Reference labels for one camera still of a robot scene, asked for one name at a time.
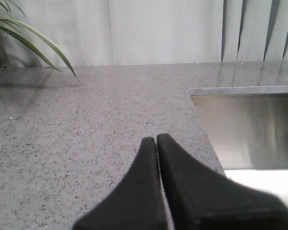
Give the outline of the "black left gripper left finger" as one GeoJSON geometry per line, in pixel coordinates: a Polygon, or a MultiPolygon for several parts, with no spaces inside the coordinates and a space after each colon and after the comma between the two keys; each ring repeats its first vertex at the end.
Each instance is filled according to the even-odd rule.
{"type": "Polygon", "coordinates": [[[143,138],[138,153],[117,187],[77,220],[75,230],[166,230],[168,228],[152,137],[143,138]]]}

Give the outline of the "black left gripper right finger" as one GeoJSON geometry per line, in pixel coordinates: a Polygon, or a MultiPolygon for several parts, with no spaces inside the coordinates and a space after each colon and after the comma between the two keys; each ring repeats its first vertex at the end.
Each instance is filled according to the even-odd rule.
{"type": "Polygon", "coordinates": [[[178,230],[288,230],[288,208],[206,167],[169,134],[157,136],[161,177],[178,230]]]}

